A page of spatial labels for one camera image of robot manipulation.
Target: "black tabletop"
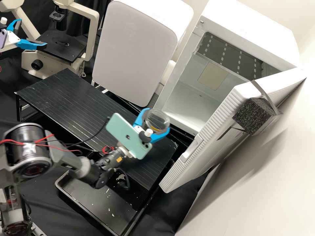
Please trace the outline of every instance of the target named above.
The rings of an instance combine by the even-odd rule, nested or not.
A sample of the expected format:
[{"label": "black tabletop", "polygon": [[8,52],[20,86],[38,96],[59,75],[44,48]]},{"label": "black tabletop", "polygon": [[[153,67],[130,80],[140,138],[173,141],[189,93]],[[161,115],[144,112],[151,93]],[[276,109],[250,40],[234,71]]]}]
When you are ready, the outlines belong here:
[{"label": "black tabletop", "polygon": [[[126,108],[68,69],[18,91],[17,95],[80,140],[96,134],[107,117],[115,112],[131,124],[136,119]],[[86,142],[95,150],[116,143],[106,129]],[[131,178],[150,190],[176,149],[176,143],[165,138],[153,145],[144,160],[126,159],[122,167]]]}]

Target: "black foam block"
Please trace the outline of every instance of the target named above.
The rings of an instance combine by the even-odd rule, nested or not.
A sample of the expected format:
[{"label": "black foam block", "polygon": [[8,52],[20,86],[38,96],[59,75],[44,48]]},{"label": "black foam block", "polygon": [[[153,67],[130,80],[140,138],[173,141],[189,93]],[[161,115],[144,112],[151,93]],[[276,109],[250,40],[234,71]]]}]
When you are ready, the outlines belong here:
[{"label": "black foam block", "polygon": [[249,134],[255,134],[259,129],[266,127],[276,113],[264,98],[250,98],[233,116],[242,128]]}]

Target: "black tray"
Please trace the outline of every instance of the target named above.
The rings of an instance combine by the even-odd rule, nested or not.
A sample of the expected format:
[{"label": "black tray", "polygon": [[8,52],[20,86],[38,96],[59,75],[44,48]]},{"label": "black tray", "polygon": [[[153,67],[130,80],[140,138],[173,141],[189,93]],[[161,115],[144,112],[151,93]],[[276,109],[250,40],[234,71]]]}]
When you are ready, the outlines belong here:
[{"label": "black tray", "polygon": [[93,189],[88,184],[72,178],[68,171],[57,181],[55,186],[70,200],[98,221],[109,233],[126,236],[137,222],[144,207],[134,210],[110,187]]}]

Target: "yellow label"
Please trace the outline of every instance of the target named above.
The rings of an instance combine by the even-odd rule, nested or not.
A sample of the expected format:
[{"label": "yellow label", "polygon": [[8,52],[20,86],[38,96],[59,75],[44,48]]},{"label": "yellow label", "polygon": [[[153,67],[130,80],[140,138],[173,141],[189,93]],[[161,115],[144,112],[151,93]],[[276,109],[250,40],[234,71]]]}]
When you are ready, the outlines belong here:
[{"label": "yellow label", "polygon": [[121,161],[122,161],[122,157],[117,158],[116,161],[117,161],[118,163],[121,162]]}]

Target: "red wire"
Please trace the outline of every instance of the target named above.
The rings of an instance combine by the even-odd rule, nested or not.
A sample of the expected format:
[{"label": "red wire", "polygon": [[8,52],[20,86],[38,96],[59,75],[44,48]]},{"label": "red wire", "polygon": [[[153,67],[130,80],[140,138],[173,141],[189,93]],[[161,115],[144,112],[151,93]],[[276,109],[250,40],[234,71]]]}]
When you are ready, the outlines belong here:
[{"label": "red wire", "polygon": [[43,141],[43,140],[45,140],[45,139],[47,139],[47,138],[50,138],[50,137],[52,137],[52,136],[54,136],[54,135],[53,135],[53,134],[50,134],[50,135],[48,135],[48,136],[46,136],[46,137],[44,137],[44,138],[41,138],[41,139],[36,140],[34,143],[39,143],[40,141]]},{"label": "red wire", "polygon": [[15,144],[24,145],[24,143],[15,141],[15,140],[13,140],[13,139],[4,139],[4,140],[1,140],[1,141],[0,141],[0,145],[3,144],[3,143],[6,143],[6,142],[12,142],[12,143],[15,143]]},{"label": "red wire", "polygon": [[108,154],[108,152],[106,152],[106,148],[110,148],[111,150],[114,150],[114,149],[115,149],[114,147],[109,147],[109,146],[103,147],[103,148],[102,148],[102,152],[103,152],[104,154]]},{"label": "red wire", "polygon": [[50,148],[54,148],[54,149],[58,149],[60,151],[66,151],[66,152],[74,152],[74,151],[79,151],[81,152],[80,150],[65,150],[65,149],[61,149],[61,148],[58,148],[58,147],[55,147],[55,146],[51,146],[51,145],[45,145],[45,144],[36,144],[37,146],[44,146],[44,147],[50,147]]}]

